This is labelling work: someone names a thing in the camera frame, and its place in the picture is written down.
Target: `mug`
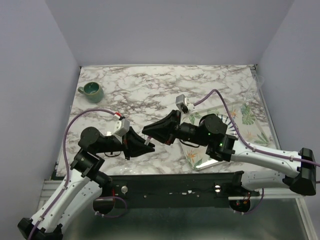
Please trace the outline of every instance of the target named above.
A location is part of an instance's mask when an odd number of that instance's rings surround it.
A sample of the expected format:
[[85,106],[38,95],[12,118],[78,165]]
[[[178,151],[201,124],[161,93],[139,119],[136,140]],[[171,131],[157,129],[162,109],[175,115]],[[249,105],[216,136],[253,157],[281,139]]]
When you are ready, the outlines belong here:
[[88,82],[84,87],[78,87],[78,92],[83,94],[90,103],[98,103],[104,98],[104,90],[94,81]]

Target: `marble surface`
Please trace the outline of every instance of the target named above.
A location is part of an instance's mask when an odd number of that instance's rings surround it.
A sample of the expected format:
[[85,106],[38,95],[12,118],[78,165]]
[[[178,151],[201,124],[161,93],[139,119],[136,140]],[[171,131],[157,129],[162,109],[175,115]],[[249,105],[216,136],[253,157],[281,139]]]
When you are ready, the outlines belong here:
[[[104,108],[120,112],[130,120],[131,126],[142,137],[143,126],[154,123],[172,109],[176,96],[185,94],[191,102],[202,99],[211,89],[218,89],[228,103],[242,100],[253,77],[248,65],[198,65],[198,66],[95,66],[81,69],[78,87],[94,81],[103,87],[104,99],[99,103],[89,103],[78,91],[75,93],[70,119],[89,108]],[[197,110],[220,106],[216,94],[196,107]],[[252,112],[269,143],[276,148],[264,107],[259,96],[249,103]],[[67,157],[69,164],[79,150],[77,145],[82,130],[93,126],[103,134],[112,131],[115,121],[104,112],[91,112],[80,117],[71,127],[67,136]],[[244,136],[247,141],[251,134]],[[155,152],[131,158],[124,155],[105,159],[100,170],[108,175],[139,174],[185,174],[218,173],[235,171],[262,171],[263,167],[240,162],[223,162],[201,171],[193,170],[184,155],[180,143],[176,140],[171,146],[151,140]],[[65,176],[66,167],[61,154],[58,161],[57,176]]]

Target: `screw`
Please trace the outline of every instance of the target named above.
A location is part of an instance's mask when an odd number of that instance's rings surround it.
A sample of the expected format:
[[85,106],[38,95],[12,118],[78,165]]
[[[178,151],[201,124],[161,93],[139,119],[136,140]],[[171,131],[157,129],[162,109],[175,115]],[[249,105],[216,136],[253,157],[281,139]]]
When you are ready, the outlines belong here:
[[123,187],[121,187],[121,192],[123,194],[126,194],[128,192],[128,187],[126,185],[124,185]]

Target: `light gray wall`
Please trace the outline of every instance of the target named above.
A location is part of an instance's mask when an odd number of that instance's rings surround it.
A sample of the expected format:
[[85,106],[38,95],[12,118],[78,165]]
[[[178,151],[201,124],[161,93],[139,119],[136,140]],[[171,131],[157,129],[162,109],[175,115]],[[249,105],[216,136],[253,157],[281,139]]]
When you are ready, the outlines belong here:
[[[258,73],[281,147],[313,150],[320,163],[320,1],[295,0],[263,54]],[[320,237],[320,186],[306,199]]]
[[0,239],[23,239],[54,169],[79,67],[44,0],[0,1]]
[[81,66],[256,64],[293,0],[46,0]]

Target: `wire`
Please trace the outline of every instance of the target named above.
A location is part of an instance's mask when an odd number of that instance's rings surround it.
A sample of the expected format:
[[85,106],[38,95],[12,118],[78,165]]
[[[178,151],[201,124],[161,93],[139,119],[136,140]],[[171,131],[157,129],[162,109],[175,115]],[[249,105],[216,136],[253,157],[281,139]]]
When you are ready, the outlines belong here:
[[247,212],[240,212],[240,211],[236,211],[237,213],[240,213],[240,214],[244,214],[244,215],[248,215],[248,214],[252,214],[253,212],[255,212],[258,207],[261,205],[262,203],[262,200],[264,199],[265,197],[265,189],[262,188],[262,193],[261,193],[261,198],[260,198],[260,201],[258,202],[258,204],[250,211],[247,211]]
[[191,147],[191,148],[196,148],[196,149],[197,149],[197,148],[200,147],[200,145],[198,145],[198,146],[193,146],[193,145],[191,145],[191,144],[185,143],[185,142],[182,141],[181,139],[179,139],[179,141],[180,141],[181,144],[186,145],[186,146]]
[[65,168],[66,168],[66,177],[65,177],[65,183],[63,185],[63,188],[60,190],[60,192],[58,193],[58,195],[54,198],[54,200],[51,202],[51,204],[46,208],[46,210],[43,212],[43,214],[39,217],[39,220],[34,224],[29,237],[27,238],[27,240],[32,240],[32,237],[36,231],[36,229],[38,228],[38,225],[40,224],[40,222],[44,219],[44,217],[47,215],[47,213],[50,211],[50,209],[56,204],[56,202],[60,199],[60,197],[62,196],[62,194],[64,193],[65,189],[68,186],[69,180],[70,180],[70,171],[69,171],[69,164],[68,164],[68,159],[67,159],[67,151],[66,151],[66,142],[67,142],[67,135],[68,135],[68,131],[71,127],[71,125],[79,118],[81,117],[83,114],[89,113],[89,112],[105,112],[111,115],[115,115],[114,112],[110,111],[110,110],[106,110],[106,109],[102,109],[102,108],[90,108],[87,109],[81,113],[79,113],[78,115],[76,115],[71,122],[68,124],[68,126],[65,129],[64,135],[63,135],[63,142],[62,142],[62,151],[63,151],[63,158],[64,158],[64,163],[65,163]]
[[107,218],[107,219],[116,219],[116,218],[119,218],[119,217],[125,215],[128,212],[128,204],[127,204],[127,202],[123,198],[121,198],[119,196],[98,197],[96,200],[107,200],[107,199],[114,199],[114,200],[122,201],[124,203],[124,212],[119,214],[119,215],[110,216],[110,215],[105,215],[105,214],[102,214],[102,213],[96,211],[95,215],[98,215],[98,216],[101,216],[101,217]]
[[[228,117],[230,118],[230,121],[232,122],[232,125],[234,127],[234,130],[236,131],[236,133],[238,134],[241,142],[243,142],[243,144],[250,150],[253,150],[254,148],[249,145],[246,140],[242,137],[242,135],[240,134],[239,132],[239,129],[234,121],[234,119],[232,118],[231,116],[231,113],[227,107],[227,104],[226,104],[226,101],[224,100],[224,98],[222,97],[221,93],[217,90],[217,89],[213,89],[211,90],[203,99],[197,101],[194,106],[197,106],[201,103],[203,103],[205,100],[207,100],[213,93],[217,93],[218,96],[220,97],[222,103],[223,103],[223,106],[226,110],[226,113],[228,114]],[[306,159],[302,159],[302,158],[291,158],[290,156],[284,156],[284,155],[281,155],[281,154],[277,154],[277,153],[273,153],[273,152],[268,152],[268,151],[263,151],[263,150],[260,150],[260,149],[255,149],[256,152],[258,153],[261,153],[261,154],[264,154],[264,155],[269,155],[269,156],[272,156],[272,157],[276,157],[276,158],[281,158],[281,159],[286,159],[286,160],[294,160],[294,161],[298,161],[298,162],[301,162],[301,163],[307,163],[307,164],[311,164],[311,165],[315,165],[317,167],[320,167],[320,163],[317,163],[317,162],[314,162],[314,161],[310,161],[310,160],[306,160]]]
[[114,158],[114,157],[118,157],[118,156],[120,156],[120,155],[121,155],[121,153],[122,153],[122,151],[121,151],[119,154],[117,154],[117,155],[113,155],[113,156],[111,156],[111,155],[107,155],[107,153],[105,152],[105,153],[104,153],[104,155],[105,155],[106,157],[108,157],[108,158]]

